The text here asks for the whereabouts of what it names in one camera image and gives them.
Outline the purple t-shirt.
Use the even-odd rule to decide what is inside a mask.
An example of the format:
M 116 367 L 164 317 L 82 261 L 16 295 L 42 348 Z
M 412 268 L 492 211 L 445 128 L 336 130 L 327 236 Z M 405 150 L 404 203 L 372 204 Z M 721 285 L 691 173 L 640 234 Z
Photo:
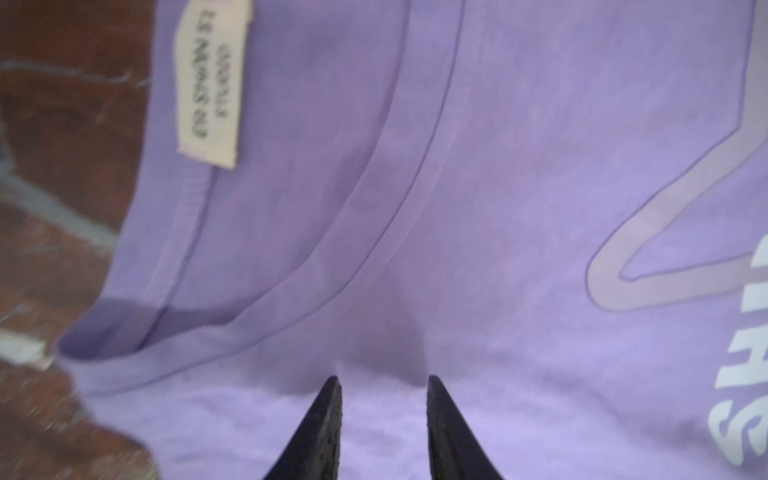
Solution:
M 763 1 L 161 1 L 138 183 L 56 360 L 164 479 L 767 475 Z

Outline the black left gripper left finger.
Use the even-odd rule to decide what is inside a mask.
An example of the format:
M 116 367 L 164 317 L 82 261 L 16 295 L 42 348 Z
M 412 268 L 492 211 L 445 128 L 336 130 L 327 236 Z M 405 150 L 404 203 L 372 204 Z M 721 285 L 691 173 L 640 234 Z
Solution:
M 342 388 L 331 376 L 264 480 L 336 480 L 341 427 Z

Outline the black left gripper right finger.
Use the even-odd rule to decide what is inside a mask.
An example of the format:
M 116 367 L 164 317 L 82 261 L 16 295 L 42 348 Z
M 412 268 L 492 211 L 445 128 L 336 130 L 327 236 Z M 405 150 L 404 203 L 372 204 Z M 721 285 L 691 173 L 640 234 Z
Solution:
M 502 480 L 436 375 L 428 379 L 427 429 L 432 479 Z

